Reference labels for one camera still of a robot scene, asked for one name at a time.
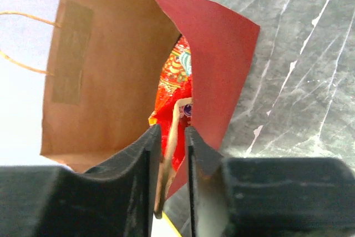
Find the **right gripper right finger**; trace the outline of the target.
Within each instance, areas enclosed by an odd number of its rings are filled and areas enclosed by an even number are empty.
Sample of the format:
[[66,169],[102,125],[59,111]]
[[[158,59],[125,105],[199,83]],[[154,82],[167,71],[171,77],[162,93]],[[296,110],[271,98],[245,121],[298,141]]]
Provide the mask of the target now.
[[353,236],[354,174],[337,158],[224,157],[185,131],[192,236]]

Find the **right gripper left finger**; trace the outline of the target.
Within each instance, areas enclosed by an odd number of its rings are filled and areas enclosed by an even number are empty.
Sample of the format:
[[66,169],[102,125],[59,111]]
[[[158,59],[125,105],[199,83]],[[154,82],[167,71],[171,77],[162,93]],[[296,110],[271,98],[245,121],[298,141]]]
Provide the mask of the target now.
[[150,236],[160,149],[155,125],[83,174],[1,167],[1,235]]

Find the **red chips bag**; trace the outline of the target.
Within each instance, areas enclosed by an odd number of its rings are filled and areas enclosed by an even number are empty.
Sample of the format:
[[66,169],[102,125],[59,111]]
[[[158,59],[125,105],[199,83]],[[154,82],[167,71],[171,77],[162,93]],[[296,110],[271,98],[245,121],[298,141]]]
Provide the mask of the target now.
[[[148,121],[150,125],[161,126],[161,151],[166,153],[169,130],[173,121],[173,109],[177,100],[192,96],[192,75],[188,74],[180,62],[181,56],[190,56],[190,46],[187,39],[181,36],[175,43],[160,74],[155,108]],[[172,166],[177,171],[185,157],[184,130],[191,124],[191,108],[186,112],[180,108],[180,119],[177,126],[177,146],[174,151]]]

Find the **red paper bag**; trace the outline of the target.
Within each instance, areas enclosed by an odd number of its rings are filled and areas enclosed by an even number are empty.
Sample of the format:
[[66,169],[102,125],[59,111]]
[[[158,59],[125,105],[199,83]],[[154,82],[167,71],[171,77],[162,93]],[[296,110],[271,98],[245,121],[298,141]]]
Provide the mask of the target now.
[[217,149],[250,70],[260,27],[208,0],[60,0],[45,75],[41,155],[83,172],[150,126],[161,70],[184,36],[192,96],[176,101],[156,212],[169,186],[180,108]]

